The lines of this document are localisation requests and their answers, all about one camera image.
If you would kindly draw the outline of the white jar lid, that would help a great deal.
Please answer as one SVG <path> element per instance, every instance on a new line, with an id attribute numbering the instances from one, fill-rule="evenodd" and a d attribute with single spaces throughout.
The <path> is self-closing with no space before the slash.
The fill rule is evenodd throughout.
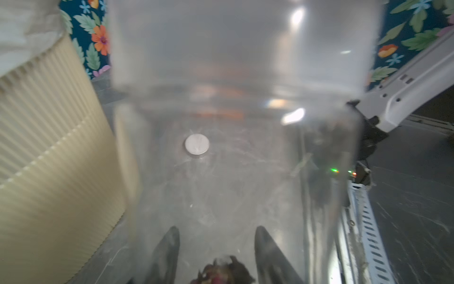
<path id="1" fill-rule="evenodd" d="M 203 134 L 191 134 L 184 141 L 184 148 L 188 154 L 200 156 L 205 154 L 210 147 L 209 139 Z"/>

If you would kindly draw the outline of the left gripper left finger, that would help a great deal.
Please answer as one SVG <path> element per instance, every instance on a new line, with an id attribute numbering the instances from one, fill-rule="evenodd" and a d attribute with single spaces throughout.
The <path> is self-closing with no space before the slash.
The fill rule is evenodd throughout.
<path id="1" fill-rule="evenodd" d="M 145 284 L 174 284 L 180 250 L 180 232 L 172 226 L 152 253 Z"/>

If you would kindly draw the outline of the clear jar with tea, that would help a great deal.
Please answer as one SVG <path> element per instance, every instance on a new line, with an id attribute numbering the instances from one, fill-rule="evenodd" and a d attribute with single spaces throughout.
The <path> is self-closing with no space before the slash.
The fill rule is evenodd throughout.
<path id="1" fill-rule="evenodd" d="M 118 156 L 136 284 L 176 226 L 175 284 L 258 284 L 263 226 L 327 284 L 380 1 L 111 1 Z M 209 150 L 188 154 L 203 134 Z"/>

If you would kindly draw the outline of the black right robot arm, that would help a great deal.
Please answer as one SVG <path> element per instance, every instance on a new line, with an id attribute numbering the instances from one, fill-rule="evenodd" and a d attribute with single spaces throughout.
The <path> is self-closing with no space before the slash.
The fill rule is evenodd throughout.
<path id="1" fill-rule="evenodd" d="M 390 137 L 405 119 L 453 84 L 454 32 L 449 31 L 363 98 L 348 102 L 361 119 L 350 180 L 371 182 L 371 168 L 366 161 L 390 146 Z"/>

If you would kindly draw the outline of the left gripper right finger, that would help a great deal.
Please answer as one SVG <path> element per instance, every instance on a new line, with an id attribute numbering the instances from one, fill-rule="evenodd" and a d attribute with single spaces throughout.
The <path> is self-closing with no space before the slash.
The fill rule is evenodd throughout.
<path id="1" fill-rule="evenodd" d="M 294 267 L 265 227 L 259 226 L 254 239 L 259 284 L 303 284 Z"/>

